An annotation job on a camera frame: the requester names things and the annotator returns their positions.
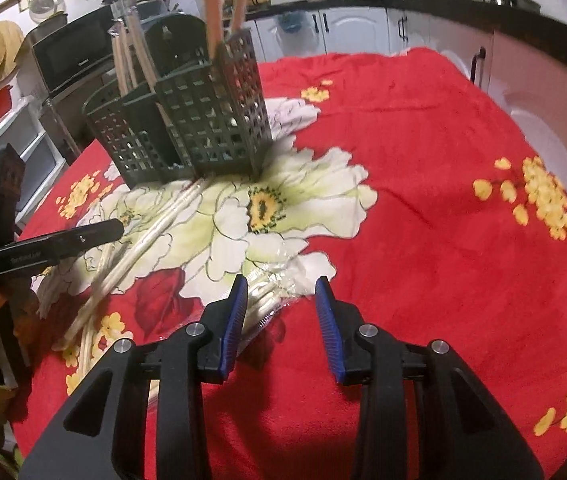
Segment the dark green utensil caddy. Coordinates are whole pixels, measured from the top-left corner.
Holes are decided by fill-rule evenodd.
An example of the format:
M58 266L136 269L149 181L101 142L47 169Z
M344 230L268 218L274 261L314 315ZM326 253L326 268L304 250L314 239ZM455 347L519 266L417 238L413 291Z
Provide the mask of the dark green utensil caddy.
M111 82L83 105L124 182L259 177L273 136L250 32L235 32L210 54L200 18L168 14L145 39L157 81L126 94Z

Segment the plastic drawer tower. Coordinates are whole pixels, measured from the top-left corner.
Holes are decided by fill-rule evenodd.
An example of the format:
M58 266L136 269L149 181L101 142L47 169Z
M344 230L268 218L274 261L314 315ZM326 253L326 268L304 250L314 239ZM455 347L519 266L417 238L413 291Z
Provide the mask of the plastic drawer tower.
M37 102L30 96L0 120L0 146L4 144L26 163L16 212L16 225L23 230L68 164L38 119Z

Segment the black microwave oven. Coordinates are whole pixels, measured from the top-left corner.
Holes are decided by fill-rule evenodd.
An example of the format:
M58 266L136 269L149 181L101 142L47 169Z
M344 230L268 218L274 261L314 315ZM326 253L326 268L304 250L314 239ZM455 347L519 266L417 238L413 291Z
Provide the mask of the black microwave oven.
M100 9L55 30L34 44L34 58L49 94L112 55L111 9Z

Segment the red floral tablecloth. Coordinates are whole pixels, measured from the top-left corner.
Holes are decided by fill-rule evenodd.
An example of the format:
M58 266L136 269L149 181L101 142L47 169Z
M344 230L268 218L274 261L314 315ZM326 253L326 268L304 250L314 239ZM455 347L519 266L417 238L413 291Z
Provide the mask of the red floral tablecloth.
M163 339L250 283L273 319L225 385L204 390L218 479L345 479L358 388L330 374L312 298L326 276L366 320L413 344L448 341L489 387L544 474L567 460L567 179L442 55L329 54L260 68L275 144L262 177L127 188L90 146L26 232L116 218L131 269L93 333L56 341L90 296L102 248L36 283L45 329L11 414L25 450L120 337Z

